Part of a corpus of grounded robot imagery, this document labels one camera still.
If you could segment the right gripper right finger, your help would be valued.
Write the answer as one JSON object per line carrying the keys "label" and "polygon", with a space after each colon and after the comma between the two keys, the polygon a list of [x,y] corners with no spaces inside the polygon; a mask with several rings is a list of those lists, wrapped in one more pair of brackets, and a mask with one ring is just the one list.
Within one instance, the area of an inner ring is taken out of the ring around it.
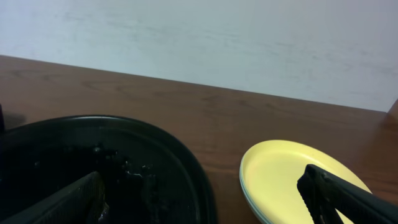
{"label": "right gripper right finger", "polygon": [[397,206],[316,165],[305,167],[297,188],[315,224],[342,223],[339,213],[353,223],[397,224]]}

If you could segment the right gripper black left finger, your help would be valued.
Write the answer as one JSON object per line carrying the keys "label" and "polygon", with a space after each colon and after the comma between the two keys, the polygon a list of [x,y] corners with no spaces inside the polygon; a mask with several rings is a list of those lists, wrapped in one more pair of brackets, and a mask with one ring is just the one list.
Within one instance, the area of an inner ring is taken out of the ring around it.
{"label": "right gripper black left finger", "polygon": [[99,172],[91,172],[1,224],[100,223],[109,206]]}

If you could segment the yellow plate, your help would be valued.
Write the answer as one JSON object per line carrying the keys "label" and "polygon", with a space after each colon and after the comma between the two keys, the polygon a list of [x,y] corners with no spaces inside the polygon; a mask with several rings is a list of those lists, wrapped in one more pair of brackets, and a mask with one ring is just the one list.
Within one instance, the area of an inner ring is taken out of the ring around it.
{"label": "yellow plate", "polygon": [[246,151],[240,167],[249,196],[272,223],[313,223],[297,189],[308,164],[370,191],[356,174],[318,149],[292,141],[263,141]]}

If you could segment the light blue plate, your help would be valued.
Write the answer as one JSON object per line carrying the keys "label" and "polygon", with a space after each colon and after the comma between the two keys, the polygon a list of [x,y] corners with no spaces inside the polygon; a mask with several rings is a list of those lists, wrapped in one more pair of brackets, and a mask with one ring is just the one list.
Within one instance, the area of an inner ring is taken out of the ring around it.
{"label": "light blue plate", "polygon": [[249,208],[253,212],[253,214],[256,216],[256,218],[262,223],[262,224],[272,224],[272,222],[256,207],[254,201],[251,199],[251,197],[248,194],[248,191],[246,189],[246,186],[244,184],[244,179],[243,179],[243,168],[239,168],[239,183],[242,188],[244,197],[246,199],[246,202],[249,205]]}

